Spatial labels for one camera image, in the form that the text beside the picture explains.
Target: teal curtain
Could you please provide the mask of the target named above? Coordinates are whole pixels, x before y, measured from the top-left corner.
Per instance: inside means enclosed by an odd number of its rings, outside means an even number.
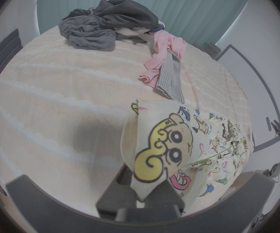
[[[75,8],[96,7],[100,0],[37,0],[40,33],[57,25]],[[134,0],[165,23],[165,30],[203,48],[216,43],[248,0]]]

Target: gray sock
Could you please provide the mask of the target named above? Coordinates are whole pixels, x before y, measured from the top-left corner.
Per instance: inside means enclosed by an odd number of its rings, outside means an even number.
[[[161,74],[156,88],[170,99],[184,103],[180,74],[181,60],[171,50],[167,49],[167,57],[161,66]]]

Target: wall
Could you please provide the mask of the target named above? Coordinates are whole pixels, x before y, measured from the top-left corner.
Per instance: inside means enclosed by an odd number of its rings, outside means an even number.
[[[0,42],[18,28],[22,45],[39,36],[37,0],[10,0],[0,11]]]
[[[258,70],[280,111],[280,13],[270,0],[249,0],[237,19],[216,43],[232,44]],[[280,161],[280,142],[251,155],[245,171],[265,170]],[[280,198],[280,181],[266,203],[269,212]]]

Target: cartoon print fabric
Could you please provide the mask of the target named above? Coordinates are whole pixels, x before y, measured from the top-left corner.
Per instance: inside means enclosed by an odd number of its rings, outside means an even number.
[[[236,176],[247,149],[240,125],[171,100],[132,103],[121,139],[138,198],[168,178],[186,207]]]

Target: bed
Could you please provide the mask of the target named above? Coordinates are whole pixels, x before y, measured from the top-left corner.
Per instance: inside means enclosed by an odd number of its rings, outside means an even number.
[[[135,99],[165,98],[138,79],[149,48],[75,49],[54,27],[29,42],[0,74],[0,185],[21,174],[60,202],[98,216],[95,203],[123,165],[120,139]],[[207,53],[187,46],[185,103],[242,125],[253,151],[247,97]],[[186,215],[215,203],[230,187],[197,198]]]

